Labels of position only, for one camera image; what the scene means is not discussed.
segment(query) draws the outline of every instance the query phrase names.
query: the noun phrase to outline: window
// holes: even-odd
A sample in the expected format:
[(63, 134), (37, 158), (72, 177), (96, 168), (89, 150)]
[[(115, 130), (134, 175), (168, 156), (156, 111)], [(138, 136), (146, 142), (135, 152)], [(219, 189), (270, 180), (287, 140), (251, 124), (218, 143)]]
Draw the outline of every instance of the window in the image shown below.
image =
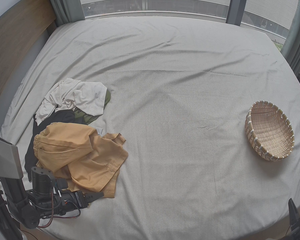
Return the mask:
[(240, 26), (266, 33), (280, 50), (297, 5), (298, 0), (247, 0)]
[(170, 15), (226, 22), (230, 0), (80, 0), (86, 19)]

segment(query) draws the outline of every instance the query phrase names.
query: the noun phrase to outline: floor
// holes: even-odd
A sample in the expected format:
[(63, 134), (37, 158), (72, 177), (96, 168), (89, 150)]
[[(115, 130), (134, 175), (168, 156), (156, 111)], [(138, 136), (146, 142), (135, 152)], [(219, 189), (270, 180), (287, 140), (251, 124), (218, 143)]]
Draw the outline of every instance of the floor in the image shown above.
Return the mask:
[[(261, 232), (252, 234), (250, 236), (241, 238), (240, 240), (265, 240), (267, 238), (279, 239), (285, 236), (289, 227), (289, 217), (285, 217), (273, 226), (268, 229), (265, 229)], [(27, 236), (28, 240), (60, 240), (56, 239), (48, 234), (42, 232), (39, 229), (27, 229), (24, 226), (21, 226), (21, 230), (23, 230), (24, 234)]]

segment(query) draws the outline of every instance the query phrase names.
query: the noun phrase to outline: headboard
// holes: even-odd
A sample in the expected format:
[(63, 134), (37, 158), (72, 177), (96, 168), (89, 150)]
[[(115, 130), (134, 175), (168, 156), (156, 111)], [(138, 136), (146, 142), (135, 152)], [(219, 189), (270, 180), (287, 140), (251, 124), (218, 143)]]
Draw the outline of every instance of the headboard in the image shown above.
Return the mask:
[(55, 19), (50, 0), (21, 0), (0, 17), (0, 94), (12, 71)]

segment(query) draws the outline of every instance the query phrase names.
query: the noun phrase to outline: wicker basket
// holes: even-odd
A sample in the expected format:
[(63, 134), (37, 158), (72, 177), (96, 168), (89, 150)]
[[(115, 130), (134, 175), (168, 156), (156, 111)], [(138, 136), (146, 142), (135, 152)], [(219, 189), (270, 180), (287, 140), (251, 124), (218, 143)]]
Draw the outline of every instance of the wicker basket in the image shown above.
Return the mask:
[(268, 101), (260, 100), (250, 107), (245, 130), (251, 146), (265, 160), (282, 160), (293, 150), (294, 133), (289, 119)]

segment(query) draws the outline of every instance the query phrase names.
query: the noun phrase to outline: bed sheet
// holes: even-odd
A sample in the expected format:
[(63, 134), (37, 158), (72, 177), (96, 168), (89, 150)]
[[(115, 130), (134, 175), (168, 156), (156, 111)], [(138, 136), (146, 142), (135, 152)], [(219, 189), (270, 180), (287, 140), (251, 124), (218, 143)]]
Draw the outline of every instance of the bed sheet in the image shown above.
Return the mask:
[[(32, 115), (67, 77), (109, 89), (111, 100), (92, 126), (120, 132), (129, 156), (115, 198), (93, 202), (77, 219), (54, 219), (49, 234), (67, 240), (234, 239), (285, 217), (289, 198), (300, 205), (300, 85), (266, 34), (160, 16), (58, 27), (2, 126), (22, 166)], [(245, 134), (245, 117), (258, 100), (279, 106), (292, 123), (295, 147), (280, 162), (259, 157)]]

